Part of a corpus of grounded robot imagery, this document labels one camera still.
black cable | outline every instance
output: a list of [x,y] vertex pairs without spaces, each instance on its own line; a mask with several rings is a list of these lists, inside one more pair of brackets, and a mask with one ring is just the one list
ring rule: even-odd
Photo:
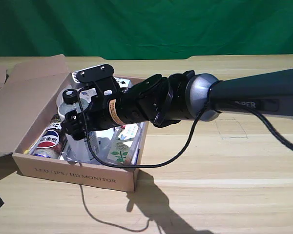
[[241,104],[238,104],[236,102],[233,101],[226,101],[223,102],[232,106],[235,106],[239,109],[244,109],[250,113],[252,113],[253,115],[255,115],[256,117],[258,117],[263,123],[264,125],[268,128],[268,130],[271,132],[271,134],[277,139],[279,140],[283,145],[285,145],[286,147],[288,147],[290,150],[293,151],[293,143],[289,142],[287,139],[285,139],[274,127],[273,125],[268,121],[268,119],[266,119],[265,116],[263,116],[262,113],[258,112],[255,109],[249,108],[247,106],[243,106]]
[[206,107],[204,107],[200,112],[199,114],[197,115],[197,117],[195,118],[193,124],[192,124],[192,127],[191,127],[191,130],[190,130],[190,133],[189,133],[189,136],[188,136],[188,139],[185,143],[185,145],[183,146],[183,148],[180,150],[180,152],[178,154],[176,154],[174,157],[172,157],[171,159],[167,160],[166,162],[162,162],[162,163],[159,163],[159,164],[154,164],[154,165],[114,165],[114,164],[110,164],[110,163],[106,163],[104,161],[102,161],[100,158],[98,158],[95,154],[95,152],[93,152],[93,149],[91,147],[91,144],[90,144],[90,139],[89,139],[89,131],[88,131],[88,125],[87,125],[87,120],[86,120],[86,116],[85,116],[85,113],[84,113],[84,110],[83,110],[83,107],[82,107],[82,103],[80,101],[80,93],[83,91],[83,90],[86,90],[86,87],[80,89],[78,91],[78,95],[77,95],[77,98],[78,98],[78,104],[79,104],[79,107],[81,109],[81,112],[82,112],[82,116],[84,118],[84,128],[85,128],[85,135],[86,135],[86,140],[87,140],[87,145],[88,145],[88,148],[89,148],[89,151],[91,152],[92,156],[99,162],[101,163],[102,165],[104,166],[107,166],[107,167],[114,167],[114,168],[157,168],[157,167],[163,167],[163,166],[166,166],[170,163],[172,163],[173,161],[175,161],[177,158],[180,157],[180,155],[183,154],[183,152],[187,149],[187,147],[189,146],[190,142],[191,142],[191,139],[192,139],[192,136],[193,136],[193,133],[194,133],[194,130],[195,130],[195,127],[196,127],[196,124],[197,122],[199,121],[199,119],[201,118],[202,114],[205,112],[206,110]]

bottle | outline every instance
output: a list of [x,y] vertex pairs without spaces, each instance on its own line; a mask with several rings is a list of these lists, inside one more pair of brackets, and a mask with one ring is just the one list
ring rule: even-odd
[[45,129],[40,140],[37,142],[32,155],[58,159],[64,148],[66,137],[61,127],[61,120],[58,114],[54,115]]
[[[76,110],[77,113],[81,112],[78,104],[77,95],[78,92],[75,89],[67,89],[63,92],[63,103],[58,108],[58,114],[61,118],[61,121],[65,119],[65,114],[68,112],[71,112],[73,110]],[[82,108],[86,109],[89,103],[83,98],[81,98],[80,101],[82,104]],[[93,158],[91,152],[89,151],[86,138],[81,140],[74,140],[74,138],[69,134],[66,134],[66,138],[71,150],[71,154],[77,161],[89,162]],[[98,156],[99,143],[97,140],[96,132],[89,132],[89,138],[92,150]]]

robotic arm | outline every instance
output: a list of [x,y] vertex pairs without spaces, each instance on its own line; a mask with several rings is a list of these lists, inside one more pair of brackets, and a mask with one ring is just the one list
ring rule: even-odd
[[150,121],[163,128],[181,120],[194,120],[183,149],[172,159],[156,165],[112,165],[110,167],[160,167],[177,159],[187,148],[198,120],[212,121],[223,112],[252,113],[285,146],[293,144],[282,137],[264,115],[293,118],[293,69],[256,76],[220,81],[211,74],[186,71],[162,77],[153,75],[131,88],[120,88],[108,64],[79,71],[75,81],[83,90],[95,88],[89,106],[81,113],[65,115],[62,129],[75,140],[87,138],[85,133],[106,130],[125,124]]

screw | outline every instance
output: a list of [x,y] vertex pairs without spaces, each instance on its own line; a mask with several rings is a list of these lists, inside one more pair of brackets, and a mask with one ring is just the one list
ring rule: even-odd
[[136,111],[133,111],[133,112],[132,112],[132,115],[133,115],[135,118],[138,118],[138,117],[139,117],[139,113],[136,112]]

green plant print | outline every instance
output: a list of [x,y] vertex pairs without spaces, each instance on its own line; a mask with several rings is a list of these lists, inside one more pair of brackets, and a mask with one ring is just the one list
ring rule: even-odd
[[128,154],[128,149],[129,147],[126,146],[125,144],[122,144],[121,142],[116,143],[115,145],[116,150],[118,151],[113,151],[110,154],[114,155],[117,158],[117,162],[124,163],[126,155]]

